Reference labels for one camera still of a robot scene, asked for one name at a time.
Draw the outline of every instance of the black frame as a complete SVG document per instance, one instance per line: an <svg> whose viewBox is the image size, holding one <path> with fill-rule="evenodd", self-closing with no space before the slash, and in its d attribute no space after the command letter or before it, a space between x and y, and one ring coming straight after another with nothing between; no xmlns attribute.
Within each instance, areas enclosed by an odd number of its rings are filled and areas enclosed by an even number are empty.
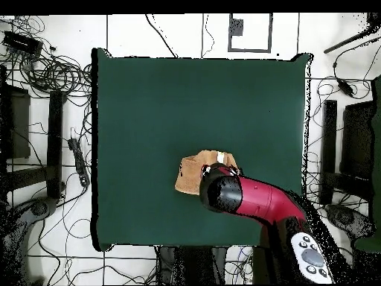
<svg viewBox="0 0 381 286"><path fill-rule="evenodd" d="M233 13L229 14L229 34L228 34L228 52L229 53L265 53L270 54L271 53L271 47L272 47L272 15L273 13L269 14L269 37L267 42L267 49L241 49L241 48L232 48L231 47L231 38L234 36L232 32L232 24L234 22Z"/></svg>

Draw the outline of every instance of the power adapter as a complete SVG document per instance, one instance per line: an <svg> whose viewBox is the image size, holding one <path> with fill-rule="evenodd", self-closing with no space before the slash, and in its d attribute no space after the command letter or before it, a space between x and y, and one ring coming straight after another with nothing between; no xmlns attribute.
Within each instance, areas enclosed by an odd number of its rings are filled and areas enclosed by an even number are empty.
<svg viewBox="0 0 381 286"><path fill-rule="evenodd" d="M10 48L14 48L18 51L24 51L25 53L28 53L29 55L33 55L35 57L39 57L41 55L41 50L43 46L42 42L10 31L5 31L4 34L4 45Z"/></svg>
<svg viewBox="0 0 381 286"><path fill-rule="evenodd" d="M349 95L350 97L353 97L353 89L348 84L347 81L344 81L342 79L337 79L337 83L339 84L340 90L342 90L345 95Z"/></svg>

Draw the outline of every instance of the white tape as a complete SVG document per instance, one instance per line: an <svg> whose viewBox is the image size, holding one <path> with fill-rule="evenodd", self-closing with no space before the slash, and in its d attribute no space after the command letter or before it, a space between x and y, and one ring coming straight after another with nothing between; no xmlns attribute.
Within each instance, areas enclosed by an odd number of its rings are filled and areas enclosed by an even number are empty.
<svg viewBox="0 0 381 286"><path fill-rule="evenodd" d="M223 163L223 157L224 157L224 153L217 151L217 161L219 163Z"/></svg>

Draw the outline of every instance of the green tabletop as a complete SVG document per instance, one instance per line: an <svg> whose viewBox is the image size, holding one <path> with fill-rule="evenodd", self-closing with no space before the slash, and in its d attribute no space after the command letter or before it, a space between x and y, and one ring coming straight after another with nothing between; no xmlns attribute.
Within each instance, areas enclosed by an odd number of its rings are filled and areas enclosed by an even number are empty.
<svg viewBox="0 0 381 286"><path fill-rule="evenodd" d="M301 193L308 54L295 61L111 58L97 51L100 244L258 244L260 225L174 189L182 157L233 153Z"/></svg>

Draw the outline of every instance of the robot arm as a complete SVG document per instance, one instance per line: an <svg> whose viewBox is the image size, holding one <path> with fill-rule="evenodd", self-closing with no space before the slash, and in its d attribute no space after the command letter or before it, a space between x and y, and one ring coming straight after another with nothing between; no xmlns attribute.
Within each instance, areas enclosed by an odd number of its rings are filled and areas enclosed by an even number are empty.
<svg viewBox="0 0 381 286"><path fill-rule="evenodd" d="M263 225L272 256L267 270L275 275L274 282L333 283L297 194L216 163L202 167L199 196L213 212L249 217Z"/></svg>

